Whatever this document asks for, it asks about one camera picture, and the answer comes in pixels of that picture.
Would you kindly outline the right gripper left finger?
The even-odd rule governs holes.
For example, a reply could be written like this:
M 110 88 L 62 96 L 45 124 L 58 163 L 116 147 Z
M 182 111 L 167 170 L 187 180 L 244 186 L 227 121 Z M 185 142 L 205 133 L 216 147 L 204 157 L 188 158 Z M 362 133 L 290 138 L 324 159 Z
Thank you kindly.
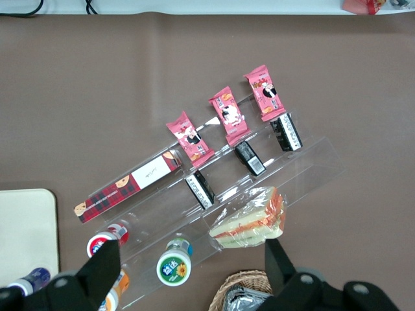
M 98 310 L 121 271 L 119 244 L 106 241 L 76 272 L 56 276 L 45 289 L 46 310 Z

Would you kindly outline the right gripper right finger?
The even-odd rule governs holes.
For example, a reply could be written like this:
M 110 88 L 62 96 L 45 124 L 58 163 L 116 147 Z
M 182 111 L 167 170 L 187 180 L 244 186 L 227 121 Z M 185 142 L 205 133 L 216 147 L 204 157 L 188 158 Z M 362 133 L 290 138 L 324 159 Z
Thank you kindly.
M 265 242 L 265 271 L 272 295 L 260 310 L 318 310 L 322 281 L 308 271 L 297 271 L 277 239 Z

